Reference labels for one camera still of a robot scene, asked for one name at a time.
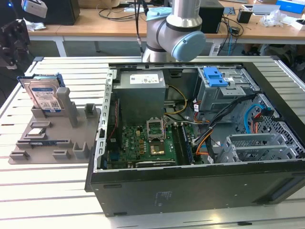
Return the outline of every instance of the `black speaker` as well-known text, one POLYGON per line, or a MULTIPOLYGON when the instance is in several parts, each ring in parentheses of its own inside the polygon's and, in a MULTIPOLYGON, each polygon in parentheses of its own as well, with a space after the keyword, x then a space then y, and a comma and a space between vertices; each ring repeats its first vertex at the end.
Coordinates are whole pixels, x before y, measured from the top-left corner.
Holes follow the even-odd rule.
POLYGON ((201 31, 203 33, 218 33, 224 7, 218 0, 202 0, 199 16, 202 18, 201 31))

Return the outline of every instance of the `wooden desk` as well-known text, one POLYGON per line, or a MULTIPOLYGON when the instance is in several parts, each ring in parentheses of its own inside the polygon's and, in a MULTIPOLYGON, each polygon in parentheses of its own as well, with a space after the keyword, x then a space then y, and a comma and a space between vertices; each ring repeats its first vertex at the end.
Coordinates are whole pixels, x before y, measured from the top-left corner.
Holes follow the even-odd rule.
MULTIPOLYGON (((240 3, 220 1, 225 7, 234 7, 236 14, 241 6, 240 3)), ((284 12, 289 16, 300 17, 300 14, 284 12)), ((111 13, 109 17, 122 17, 132 15, 131 12, 111 13)), ((236 20, 237 15, 229 18, 236 20)), ((248 24, 242 24, 243 35, 237 40, 238 43, 261 43, 261 44, 305 44, 305 31, 298 31, 291 26, 264 27, 260 24, 261 16, 251 16, 248 24)), ((143 41, 146 41, 145 15, 139 20, 139 32, 143 41)), ((73 26, 48 25, 43 31, 29 32, 31 40, 54 41, 57 44, 60 56, 67 56, 64 49, 64 41, 92 41, 96 50, 99 50, 98 41, 136 41, 136 28, 134 21, 117 22, 98 15, 96 9, 81 9, 79 18, 73 26)), ((211 42, 210 56, 217 55, 220 45, 227 36, 227 28, 221 23, 218 34, 206 34, 206 41, 211 42)))
MULTIPOLYGON (((233 3, 227 1, 220 1, 220 3, 225 7, 234 7, 235 9, 239 9, 241 6, 240 3, 233 3)), ((236 20, 238 10, 235 10, 236 15, 228 16, 230 19, 236 20)), ((283 11, 292 17, 301 17, 301 14, 289 13, 283 11)), ((240 39, 253 39, 253 40, 260 40, 258 43, 265 43, 268 40, 268 43, 276 43, 276 41, 271 42, 271 40, 291 40, 291 41, 301 41, 305 40, 305 31, 299 31, 292 26, 283 25, 281 26, 274 26, 274 27, 264 27, 259 20, 261 16, 254 16, 252 15, 248 24, 242 23, 241 25, 244 28, 244 33, 240 37, 240 39)), ((219 33, 223 34, 226 33, 227 28, 224 23, 221 23, 219 28, 219 33)))

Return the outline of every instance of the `yellow wire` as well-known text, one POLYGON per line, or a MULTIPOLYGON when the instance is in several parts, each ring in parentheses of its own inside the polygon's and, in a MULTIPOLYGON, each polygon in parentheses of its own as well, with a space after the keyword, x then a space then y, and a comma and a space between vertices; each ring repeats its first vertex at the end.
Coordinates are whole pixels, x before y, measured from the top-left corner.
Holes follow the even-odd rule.
POLYGON ((173 89, 177 90, 177 92, 179 92, 180 95, 182 95, 183 99, 184 99, 184 106, 183 108, 180 110, 180 111, 175 111, 175 112, 165 112, 164 114, 165 115, 175 115, 175 114, 178 114, 182 111, 184 111, 187 107, 187 99, 186 97, 184 96, 184 94, 176 87, 172 86, 172 85, 168 85, 168 87, 172 87, 173 89))

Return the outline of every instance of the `white box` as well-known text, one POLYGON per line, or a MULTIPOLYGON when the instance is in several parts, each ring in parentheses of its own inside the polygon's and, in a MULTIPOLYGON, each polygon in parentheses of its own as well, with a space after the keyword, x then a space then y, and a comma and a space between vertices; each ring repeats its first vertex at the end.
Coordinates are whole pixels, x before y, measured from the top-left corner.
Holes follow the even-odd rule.
POLYGON ((34 14, 41 18, 46 18, 48 7, 41 0, 22 0, 21 6, 23 10, 28 13, 34 14))
POLYGON ((305 20, 298 19, 291 23, 291 26, 295 27, 297 30, 305 30, 305 20))

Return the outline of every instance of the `hard drive label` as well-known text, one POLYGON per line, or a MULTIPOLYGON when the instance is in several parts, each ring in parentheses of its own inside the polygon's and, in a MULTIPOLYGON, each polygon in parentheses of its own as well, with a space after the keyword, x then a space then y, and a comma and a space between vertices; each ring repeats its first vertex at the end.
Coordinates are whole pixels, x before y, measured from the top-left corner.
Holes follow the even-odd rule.
POLYGON ((36 101, 45 112, 60 112, 61 107, 54 97, 55 92, 50 87, 32 88, 36 101))

